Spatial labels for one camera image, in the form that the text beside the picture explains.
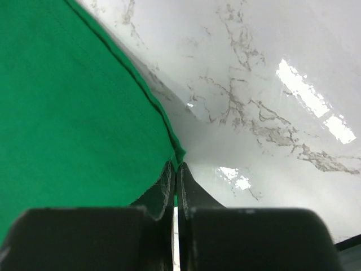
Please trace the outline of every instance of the marble veining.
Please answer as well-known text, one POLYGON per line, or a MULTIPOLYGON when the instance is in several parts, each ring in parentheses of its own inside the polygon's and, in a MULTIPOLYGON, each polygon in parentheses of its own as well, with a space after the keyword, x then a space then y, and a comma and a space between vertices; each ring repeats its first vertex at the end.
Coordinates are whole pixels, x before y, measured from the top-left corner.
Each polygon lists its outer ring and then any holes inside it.
POLYGON ((229 207, 303 207, 361 233, 361 3, 79 0, 162 103, 229 207))

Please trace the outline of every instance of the white marble surface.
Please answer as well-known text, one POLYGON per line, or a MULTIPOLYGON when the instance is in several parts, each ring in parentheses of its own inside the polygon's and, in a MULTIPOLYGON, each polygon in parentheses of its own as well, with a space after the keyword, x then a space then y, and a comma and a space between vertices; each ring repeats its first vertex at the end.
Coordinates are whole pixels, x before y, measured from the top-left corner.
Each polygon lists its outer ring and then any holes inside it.
POLYGON ((361 233, 361 2, 79 0, 226 206, 305 207, 361 233))

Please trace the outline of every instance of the green fabric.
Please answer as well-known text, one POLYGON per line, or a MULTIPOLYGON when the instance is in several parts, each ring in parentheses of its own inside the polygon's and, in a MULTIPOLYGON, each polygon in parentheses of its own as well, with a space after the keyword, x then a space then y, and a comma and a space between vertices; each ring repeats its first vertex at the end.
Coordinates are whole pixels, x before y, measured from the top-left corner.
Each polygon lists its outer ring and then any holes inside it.
POLYGON ((0 242, 32 207, 125 206, 184 151, 128 58, 73 0, 0 1, 0 242))

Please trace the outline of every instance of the black plastic part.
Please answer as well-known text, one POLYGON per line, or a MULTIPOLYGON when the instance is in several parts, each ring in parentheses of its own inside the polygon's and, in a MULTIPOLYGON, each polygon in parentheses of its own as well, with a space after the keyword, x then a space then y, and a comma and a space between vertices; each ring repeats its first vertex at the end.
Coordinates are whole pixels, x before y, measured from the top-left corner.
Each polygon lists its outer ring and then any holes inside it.
POLYGON ((0 270, 172 270, 174 179, 167 163, 159 180, 128 208, 23 213, 2 245, 0 270))
POLYGON ((208 194, 193 178, 186 163, 180 165, 177 173, 178 196, 178 236, 180 269, 191 270, 194 263, 191 250, 193 244, 192 231, 190 231, 190 208, 221 208, 224 206, 208 194))
POLYGON ((177 181, 182 270, 342 270, 311 211, 222 208, 185 164, 177 181))

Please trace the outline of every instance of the white countertop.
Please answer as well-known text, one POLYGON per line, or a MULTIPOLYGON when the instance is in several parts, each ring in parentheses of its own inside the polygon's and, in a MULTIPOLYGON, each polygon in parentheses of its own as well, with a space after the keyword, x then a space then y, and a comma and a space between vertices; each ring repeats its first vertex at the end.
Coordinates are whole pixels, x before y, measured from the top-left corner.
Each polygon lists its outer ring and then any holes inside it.
POLYGON ((305 207, 361 233, 361 2, 79 0, 229 207, 305 207))

